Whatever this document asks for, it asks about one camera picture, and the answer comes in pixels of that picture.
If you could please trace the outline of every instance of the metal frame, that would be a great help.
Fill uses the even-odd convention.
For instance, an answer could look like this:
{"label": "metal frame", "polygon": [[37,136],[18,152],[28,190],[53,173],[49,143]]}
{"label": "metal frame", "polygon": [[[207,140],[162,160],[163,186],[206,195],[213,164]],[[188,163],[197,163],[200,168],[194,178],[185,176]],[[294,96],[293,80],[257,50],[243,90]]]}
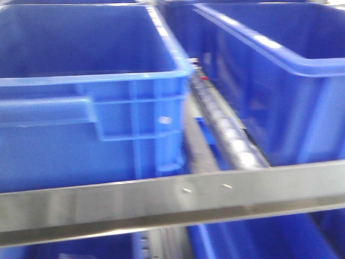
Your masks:
{"label": "metal frame", "polygon": [[[188,114],[192,165],[213,171]],[[0,194],[0,246],[345,207],[345,160],[250,168]]]}

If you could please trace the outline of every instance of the stainless steel bar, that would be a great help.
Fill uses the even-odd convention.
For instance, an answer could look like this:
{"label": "stainless steel bar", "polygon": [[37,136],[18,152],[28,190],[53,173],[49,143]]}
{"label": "stainless steel bar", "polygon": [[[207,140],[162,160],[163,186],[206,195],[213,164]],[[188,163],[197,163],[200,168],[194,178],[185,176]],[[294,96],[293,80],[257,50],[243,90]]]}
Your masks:
{"label": "stainless steel bar", "polygon": [[0,246],[345,207],[345,161],[0,194]]}

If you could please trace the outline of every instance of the crate handle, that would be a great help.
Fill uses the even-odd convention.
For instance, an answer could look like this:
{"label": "crate handle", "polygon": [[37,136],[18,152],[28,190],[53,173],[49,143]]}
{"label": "crate handle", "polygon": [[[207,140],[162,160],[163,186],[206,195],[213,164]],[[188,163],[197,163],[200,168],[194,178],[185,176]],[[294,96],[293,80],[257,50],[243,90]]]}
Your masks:
{"label": "crate handle", "polygon": [[30,127],[96,122],[90,97],[0,101],[0,127]]}

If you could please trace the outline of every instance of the blue plastic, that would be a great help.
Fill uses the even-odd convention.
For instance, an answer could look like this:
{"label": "blue plastic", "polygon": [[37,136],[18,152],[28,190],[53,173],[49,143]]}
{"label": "blue plastic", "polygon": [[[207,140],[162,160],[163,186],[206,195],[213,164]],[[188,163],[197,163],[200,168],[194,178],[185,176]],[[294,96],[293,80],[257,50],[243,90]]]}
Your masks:
{"label": "blue plastic", "polygon": [[341,258],[345,258],[345,209],[312,213],[319,228]]}
{"label": "blue plastic", "polygon": [[205,71],[271,164],[345,158],[345,12],[304,3],[195,7],[212,38]]}
{"label": "blue plastic", "polygon": [[[280,2],[305,2],[306,0],[282,0]],[[189,57],[201,59],[201,48],[205,38],[201,36],[201,25],[193,12],[197,3],[251,3],[276,2],[275,0],[158,0],[158,9]]]}
{"label": "blue plastic", "polygon": [[135,3],[135,0],[0,0],[0,5],[9,4],[112,4]]}
{"label": "blue plastic", "polygon": [[339,258],[307,214],[189,227],[195,259]]}
{"label": "blue plastic", "polygon": [[0,259],[144,259],[140,233],[0,249]]}
{"label": "blue plastic", "polygon": [[0,9],[0,192],[180,173],[192,68],[151,6]]}

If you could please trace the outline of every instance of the plastic bin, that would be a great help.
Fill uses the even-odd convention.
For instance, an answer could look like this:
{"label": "plastic bin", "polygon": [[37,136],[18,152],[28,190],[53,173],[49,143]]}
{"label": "plastic bin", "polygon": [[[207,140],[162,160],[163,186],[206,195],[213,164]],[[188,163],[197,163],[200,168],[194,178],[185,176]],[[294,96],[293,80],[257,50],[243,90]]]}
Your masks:
{"label": "plastic bin", "polygon": [[345,258],[345,209],[316,212],[312,217],[340,257]]}
{"label": "plastic bin", "polygon": [[305,3],[195,6],[212,24],[211,80],[271,164],[344,158],[345,13]]}
{"label": "plastic bin", "polygon": [[[305,2],[306,0],[283,0],[280,2]],[[201,47],[205,40],[201,26],[193,12],[196,3],[276,2],[275,0],[157,0],[157,7],[167,24],[191,58],[201,59]]]}
{"label": "plastic bin", "polygon": [[307,214],[189,227],[195,259],[339,258]]}
{"label": "plastic bin", "polygon": [[0,5],[5,4],[113,4],[136,3],[135,0],[0,0]]}
{"label": "plastic bin", "polygon": [[151,6],[0,11],[0,192],[180,173],[192,68]]}
{"label": "plastic bin", "polygon": [[140,233],[0,249],[0,259],[144,259]]}

